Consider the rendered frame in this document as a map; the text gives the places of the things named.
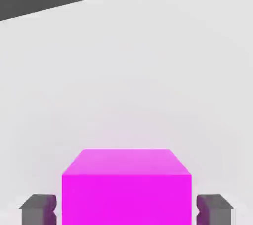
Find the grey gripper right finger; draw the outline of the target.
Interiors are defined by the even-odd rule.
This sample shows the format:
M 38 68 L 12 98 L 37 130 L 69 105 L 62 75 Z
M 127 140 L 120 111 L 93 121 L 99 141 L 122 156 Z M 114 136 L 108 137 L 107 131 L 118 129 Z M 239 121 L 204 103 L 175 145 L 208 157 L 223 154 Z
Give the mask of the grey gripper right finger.
M 200 194 L 196 198 L 196 225 L 236 225 L 236 211 L 220 194 Z

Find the small magenta cube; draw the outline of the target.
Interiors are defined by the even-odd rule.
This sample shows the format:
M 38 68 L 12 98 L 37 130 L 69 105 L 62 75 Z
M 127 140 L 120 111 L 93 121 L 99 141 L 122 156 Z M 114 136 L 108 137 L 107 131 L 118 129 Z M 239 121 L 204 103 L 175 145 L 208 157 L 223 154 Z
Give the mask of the small magenta cube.
M 168 149 L 85 149 L 62 174 L 62 225 L 192 225 L 192 176 Z

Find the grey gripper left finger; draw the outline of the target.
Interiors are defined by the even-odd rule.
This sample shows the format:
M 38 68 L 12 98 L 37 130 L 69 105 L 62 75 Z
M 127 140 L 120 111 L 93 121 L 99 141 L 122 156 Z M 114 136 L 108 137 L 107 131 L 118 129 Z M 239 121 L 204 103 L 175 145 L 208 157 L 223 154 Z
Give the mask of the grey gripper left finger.
M 33 194 L 20 207 L 21 225 L 57 225 L 54 194 Z

